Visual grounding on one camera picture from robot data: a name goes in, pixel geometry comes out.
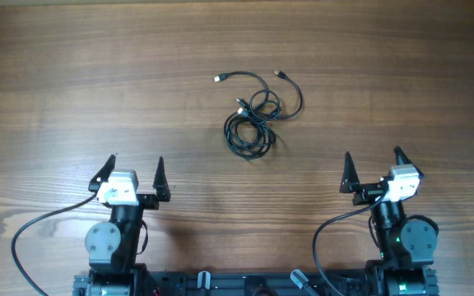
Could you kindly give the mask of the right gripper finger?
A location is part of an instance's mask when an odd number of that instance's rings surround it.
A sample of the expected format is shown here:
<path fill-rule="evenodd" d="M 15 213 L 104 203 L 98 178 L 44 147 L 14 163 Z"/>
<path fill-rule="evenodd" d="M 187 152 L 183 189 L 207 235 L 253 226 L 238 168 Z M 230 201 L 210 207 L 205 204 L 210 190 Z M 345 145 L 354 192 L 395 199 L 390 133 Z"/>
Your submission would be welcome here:
<path fill-rule="evenodd" d="M 424 178 L 425 175 L 421 172 L 421 170 L 415 164 L 413 164 L 413 162 L 407 157 L 407 155 L 405 154 L 405 152 L 402 150 L 400 146 L 395 146 L 393 149 L 393 152 L 395 154 L 397 165 L 411 164 L 416 169 L 417 173 L 419 174 L 419 179 Z"/>
<path fill-rule="evenodd" d="M 353 193 L 360 190 L 360 180 L 356 172 L 353 159 L 349 151 L 345 153 L 344 169 L 342 174 L 340 193 Z"/>

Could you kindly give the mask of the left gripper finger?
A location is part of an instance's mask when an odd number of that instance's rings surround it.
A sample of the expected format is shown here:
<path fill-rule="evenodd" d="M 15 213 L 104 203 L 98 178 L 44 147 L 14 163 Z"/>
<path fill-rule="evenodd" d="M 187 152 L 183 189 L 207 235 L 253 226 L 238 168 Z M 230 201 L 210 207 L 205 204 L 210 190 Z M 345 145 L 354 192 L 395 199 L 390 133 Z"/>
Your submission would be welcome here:
<path fill-rule="evenodd" d="M 106 182 L 113 172 L 116 162 L 116 155 L 111 155 L 102 168 L 89 181 L 88 191 L 98 192 L 102 183 Z"/>
<path fill-rule="evenodd" d="M 170 201 L 170 187 L 165 176 L 164 158 L 162 156 L 159 158 L 152 186 L 159 201 Z"/>

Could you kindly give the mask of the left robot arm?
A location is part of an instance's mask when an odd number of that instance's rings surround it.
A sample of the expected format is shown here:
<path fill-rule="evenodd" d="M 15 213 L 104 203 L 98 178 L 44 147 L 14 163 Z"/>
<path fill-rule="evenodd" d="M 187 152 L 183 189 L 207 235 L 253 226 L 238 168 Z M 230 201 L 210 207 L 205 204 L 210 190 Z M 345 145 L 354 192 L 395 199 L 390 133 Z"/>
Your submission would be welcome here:
<path fill-rule="evenodd" d="M 72 293 L 79 296 L 159 295 L 160 288 L 137 255 L 144 252 L 148 239 L 139 242 L 140 232 L 147 229 L 145 210 L 158 210 L 161 202 L 170 201 L 170 187 L 165 176 L 164 159 L 159 158 L 153 193 L 139 193 L 137 173 L 116 169 L 111 155 L 90 180 L 88 190 L 97 201 L 111 209 L 106 222 L 93 225 L 86 234 L 89 253 L 87 275 L 74 278 Z"/>

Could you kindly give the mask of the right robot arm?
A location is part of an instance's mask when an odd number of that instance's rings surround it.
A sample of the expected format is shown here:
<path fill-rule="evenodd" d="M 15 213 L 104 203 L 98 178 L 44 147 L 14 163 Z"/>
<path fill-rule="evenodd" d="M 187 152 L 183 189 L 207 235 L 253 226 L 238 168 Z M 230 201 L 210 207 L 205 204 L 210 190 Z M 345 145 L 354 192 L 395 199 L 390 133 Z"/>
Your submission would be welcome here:
<path fill-rule="evenodd" d="M 434 252 L 438 225 L 423 215 L 407 215 L 403 202 L 417 195 L 424 174 L 400 147 L 396 164 L 376 183 L 360 182 L 350 153 L 345 154 L 341 193 L 352 193 L 355 206 L 370 209 L 371 235 L 381 258 L 364 268 L 368 295 L 438 295 Z"/>

